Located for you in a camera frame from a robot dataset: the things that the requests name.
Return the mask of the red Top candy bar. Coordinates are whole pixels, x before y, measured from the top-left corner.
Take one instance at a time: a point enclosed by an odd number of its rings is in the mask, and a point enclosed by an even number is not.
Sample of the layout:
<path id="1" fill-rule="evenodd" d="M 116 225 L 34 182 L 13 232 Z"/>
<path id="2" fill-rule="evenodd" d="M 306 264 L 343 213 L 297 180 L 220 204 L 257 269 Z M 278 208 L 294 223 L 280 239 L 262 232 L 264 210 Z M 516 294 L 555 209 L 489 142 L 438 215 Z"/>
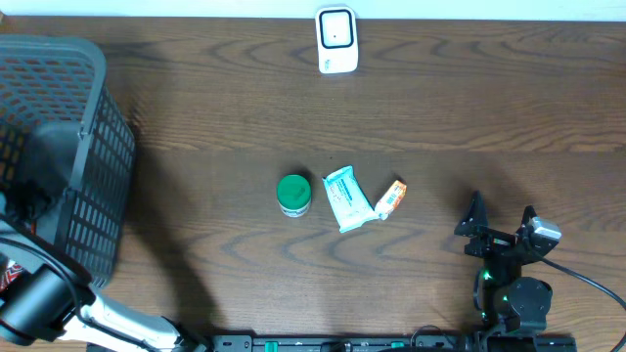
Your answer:
<path id="1" fill-rule="evenodd" d="M 22 275 L 24 269 L 15 261 L 10 260 L 1 271 L 0 291 L 5 290 L 14 280 Z"/>

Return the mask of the orange tissue pack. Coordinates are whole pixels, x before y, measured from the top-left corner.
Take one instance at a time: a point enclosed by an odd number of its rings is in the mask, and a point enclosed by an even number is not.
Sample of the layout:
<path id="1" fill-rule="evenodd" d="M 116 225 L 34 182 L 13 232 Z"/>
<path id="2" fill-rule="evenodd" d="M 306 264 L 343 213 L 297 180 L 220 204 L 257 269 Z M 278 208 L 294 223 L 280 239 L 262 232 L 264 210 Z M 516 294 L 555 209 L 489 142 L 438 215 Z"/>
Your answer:
<path id="1" fill-rule="evenodd" d="M 374 212 L 382 221 L 386 220 L 389 215 L 398 207 L 399 203 L 405 197 L 407 186 L 400 180 L 395 180 L 383 196 L 377 202 Z"/>

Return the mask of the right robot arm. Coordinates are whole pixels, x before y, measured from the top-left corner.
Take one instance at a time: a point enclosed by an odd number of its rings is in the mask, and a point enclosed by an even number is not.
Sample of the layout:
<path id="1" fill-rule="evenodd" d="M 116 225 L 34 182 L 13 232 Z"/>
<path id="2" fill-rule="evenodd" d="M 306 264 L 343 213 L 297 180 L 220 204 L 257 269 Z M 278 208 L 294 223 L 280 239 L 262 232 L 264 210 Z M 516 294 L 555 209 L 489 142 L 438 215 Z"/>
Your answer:
<path id="1" fill-rule="evenodd" d="M 500 334 L 544 330 L 552 288 L 541 280 L 524 277 L 521 269 L 540 261 L 559 244 L 559 226 L 540 218 L 528 205 L 516 232 L 492 229 L 483 197 L 475 191 L 454 234 L 468 238 L 465 254 L 483 262 L 474 281 L 473 304 L 483 313 L 485 326 Z"/>

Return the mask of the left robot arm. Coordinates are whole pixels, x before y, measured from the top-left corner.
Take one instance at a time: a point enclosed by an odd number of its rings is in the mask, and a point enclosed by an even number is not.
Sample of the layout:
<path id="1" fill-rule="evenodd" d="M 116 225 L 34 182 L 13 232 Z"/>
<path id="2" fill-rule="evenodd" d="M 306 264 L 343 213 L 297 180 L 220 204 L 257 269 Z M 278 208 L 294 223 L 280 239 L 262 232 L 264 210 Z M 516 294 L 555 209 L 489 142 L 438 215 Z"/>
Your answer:
<path id="1" fill-rule="evenodd" d="M 36 340 L 84 341 L 109 351 L 209 351 L 205 337 L 170 320 L 134 311 L 95 289 L 77 262 L 6 214 L 1 191 L 1 337 L 28 346 Z"/>

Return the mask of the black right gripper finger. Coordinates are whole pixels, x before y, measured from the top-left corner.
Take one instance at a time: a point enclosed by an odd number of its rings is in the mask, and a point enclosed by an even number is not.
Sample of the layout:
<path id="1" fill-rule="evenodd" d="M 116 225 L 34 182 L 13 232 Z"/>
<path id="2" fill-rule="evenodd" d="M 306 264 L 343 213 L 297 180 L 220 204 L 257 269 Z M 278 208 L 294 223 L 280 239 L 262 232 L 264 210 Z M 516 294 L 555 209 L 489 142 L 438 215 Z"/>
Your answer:
<path id="1" fill-rule="evenodd" d="M 521 224 L 520 227 L 527 229 L 527 228 L 534 228 L 533 225 L 533 219 L 537 216 L 537 213 L 534 209 L 533 205 L 527 205 L 524 208 L 523 214 L 522 214 L 522 220 L 521 220 Z"/>
<path id="2" fill-rule="evenodd" d="M 473 238 L 488 227 L 488 219 L 484 199 L 480 191 L 471 195 L 468 212 L 455 227 L 456 236 Z"/>

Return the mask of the teal wet wipes pack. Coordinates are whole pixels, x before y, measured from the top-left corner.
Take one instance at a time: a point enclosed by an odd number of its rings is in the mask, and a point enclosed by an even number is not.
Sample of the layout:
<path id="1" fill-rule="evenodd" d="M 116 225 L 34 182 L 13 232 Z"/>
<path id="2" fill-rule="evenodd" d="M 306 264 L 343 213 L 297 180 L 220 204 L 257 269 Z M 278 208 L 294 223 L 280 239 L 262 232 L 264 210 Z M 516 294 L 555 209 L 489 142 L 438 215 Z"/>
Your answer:
<path id="1" fill-rule="evenodd" d="M 354 176 L 352 165 L 329 174 L 323 185 L 341 233 L 378 218 Z"/>

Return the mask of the green lid plastic jar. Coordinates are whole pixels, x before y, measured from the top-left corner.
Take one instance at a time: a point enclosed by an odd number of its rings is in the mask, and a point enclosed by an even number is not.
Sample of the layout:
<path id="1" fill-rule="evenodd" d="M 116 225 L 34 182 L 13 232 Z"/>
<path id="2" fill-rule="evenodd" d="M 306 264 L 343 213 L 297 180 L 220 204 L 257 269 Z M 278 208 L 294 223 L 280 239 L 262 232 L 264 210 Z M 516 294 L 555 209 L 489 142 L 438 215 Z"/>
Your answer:
<path id="1" fill-rule="evenodd" d="M 303 176 L 291 174 L 283 177 L 276 191 L 278 204 L 286 216 L 297 218 L 304 215 L 310 208 L 311 187 Z"/>

